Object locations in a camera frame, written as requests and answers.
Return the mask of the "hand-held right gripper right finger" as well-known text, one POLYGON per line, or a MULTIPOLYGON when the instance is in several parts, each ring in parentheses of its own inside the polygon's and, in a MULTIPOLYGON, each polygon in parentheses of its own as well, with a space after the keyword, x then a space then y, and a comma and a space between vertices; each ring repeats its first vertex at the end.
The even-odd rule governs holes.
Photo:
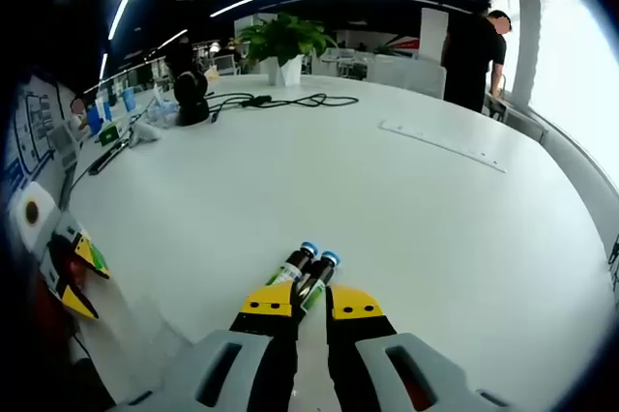
POLYGON ((410 333, 399 333, 369 294, 326 290, 328 368, 343 411, 506 411, 469 388, 459 365, 410 333))

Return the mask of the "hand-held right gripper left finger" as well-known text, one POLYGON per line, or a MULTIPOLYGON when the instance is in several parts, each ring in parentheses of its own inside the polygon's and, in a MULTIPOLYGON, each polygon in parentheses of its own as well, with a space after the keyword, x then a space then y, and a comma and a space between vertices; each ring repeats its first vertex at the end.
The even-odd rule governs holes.
POLYGON ((115 411, 286 411, 297 371, 298 321, 283 281, 254 291, 227 330, 175 359, 159 388, 115 411))

